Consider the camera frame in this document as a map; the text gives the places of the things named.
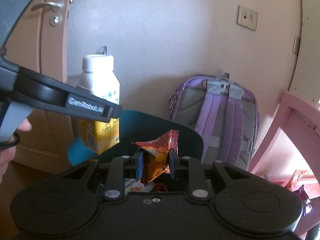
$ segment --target teal bin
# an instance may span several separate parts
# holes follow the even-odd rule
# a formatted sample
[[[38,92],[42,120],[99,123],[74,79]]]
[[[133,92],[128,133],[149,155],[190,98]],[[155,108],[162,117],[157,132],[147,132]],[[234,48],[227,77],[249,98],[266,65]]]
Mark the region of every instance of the teal bin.
[[[88,159],[99,159],[101,163],[111,162],[114,157],[133,156],[137,146],[133,142],[151,141],[159,138],[167,131],[179,130],[179,156],[190,156],[201,160],[203,141],[194,130],[150,114],[138,111],[124,110],[120,116],[120,142],[111,149],[96,154],[85,147],[80,137],[76,138],[68,150],[68,158],[71,165],[78,165]]]

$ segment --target bottle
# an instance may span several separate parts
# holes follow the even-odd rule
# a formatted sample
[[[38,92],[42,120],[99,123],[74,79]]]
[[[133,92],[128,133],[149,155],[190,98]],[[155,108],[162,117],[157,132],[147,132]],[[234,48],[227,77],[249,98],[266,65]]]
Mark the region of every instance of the bottle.
[[[111,55],[88,55],[82,61],[82,74],[76,87],[97,97],[119,104],[120,83],[113,73],[114,59]],[[119,119],[109,123],[79,120],[83,144],[97,154],[119,142]]]

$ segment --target backpack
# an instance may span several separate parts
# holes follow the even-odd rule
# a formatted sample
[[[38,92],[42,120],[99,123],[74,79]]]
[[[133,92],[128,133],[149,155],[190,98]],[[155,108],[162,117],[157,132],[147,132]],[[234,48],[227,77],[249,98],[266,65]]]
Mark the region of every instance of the backpack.
[[[254,95],[221,76],[196,75],[169,100],[171,120],[194,129],[203,139],[201,162],[215,160],[248,170],[259,129]]]

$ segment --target door handle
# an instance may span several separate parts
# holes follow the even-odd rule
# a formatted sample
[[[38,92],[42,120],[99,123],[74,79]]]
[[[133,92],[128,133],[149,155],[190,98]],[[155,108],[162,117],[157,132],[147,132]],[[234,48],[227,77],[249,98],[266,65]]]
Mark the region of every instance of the door handle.
[[[63,1],[38,3],[31,7],[31,11],[35,11],[47,6],[51,6],[53,11],[57,11],[63,7]]]

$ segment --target finger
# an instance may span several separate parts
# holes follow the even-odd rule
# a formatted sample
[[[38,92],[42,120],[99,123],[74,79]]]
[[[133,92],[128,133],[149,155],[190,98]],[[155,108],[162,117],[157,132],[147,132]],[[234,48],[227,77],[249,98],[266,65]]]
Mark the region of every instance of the finger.
[[[32,129],[31,123],[29,120],[26,118],[25,120],[22,121],[22,123],[19,125],[18,130],[28,132]]]
[[[0,175],[3,176],[5,172],[7,171],[9,163],[5,163],[3,165],[0,165]]]
[[[0,151],[0,166],[12,161],[14,158],[15,152],[16,152],[16,147],[11,147],[9,149]]]

